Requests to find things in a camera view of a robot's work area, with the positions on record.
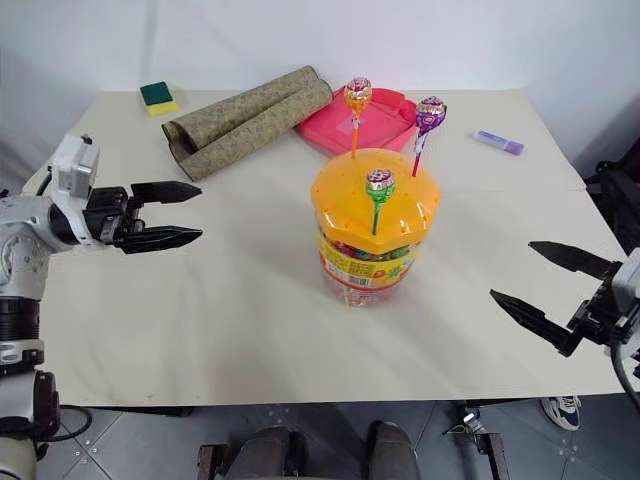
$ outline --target green sponge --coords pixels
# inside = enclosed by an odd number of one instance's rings
[[[164,82],[140,87],[140,93],[142,93],[142,99],[151,115],[162,115],[163,113],[175,112],[180,109],[171,96],[169,87]]]

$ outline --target pink tray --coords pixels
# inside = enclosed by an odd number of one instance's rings
[[[343,89],[298,127],[304,138],[334,154],[351,150],[351,110],[344,101]],[[374,88],[371,104],[361,115],[358,148],[401,151],[416,129],[415,119],[415,103],[399,92]]]

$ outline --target jar label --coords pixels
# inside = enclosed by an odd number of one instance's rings
[[[368,262],[351,258],[338,251],[323,235],[318,235],[320,258],[324,269],[336,280],[350,287],[362,290],[387,288],[398,283],[418,254],[418,248],[412,247],[401,258],[384,262]]]

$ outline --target table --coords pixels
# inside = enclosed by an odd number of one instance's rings
[[[183,113],[233,93],[176,98]],[[525,93],[408,92],[428,94],[449,104],[423,156],[443,201],[394,299],[346,308],[325,289],[308,190],[326,157],[289,132],[200,182],[199,197],[145,206],[149,226],[202,228],[187,247],[52,258],[41,336],[61,400],[219,405],[621,391],[602,348],[585,342],[565,359],[488,294],[521,297],[565,324],[598,283],[555,267],[527,242],[624,258]],[[159,127],[170,118],[149,117],[136,92],[101,94],[72,130],[102,148],[96,186],[186,180]],[[525,143],[525,153],[475,143],[469,134],[479,128]]]

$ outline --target jar lid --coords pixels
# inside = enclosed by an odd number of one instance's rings
[[[311,188],[325,235],[374,254],[422,242],[440,190],[424,169],[412,177],[412,165],[405,155],[378,148],[358,150],[355,159],[350,152],[331,159]]]

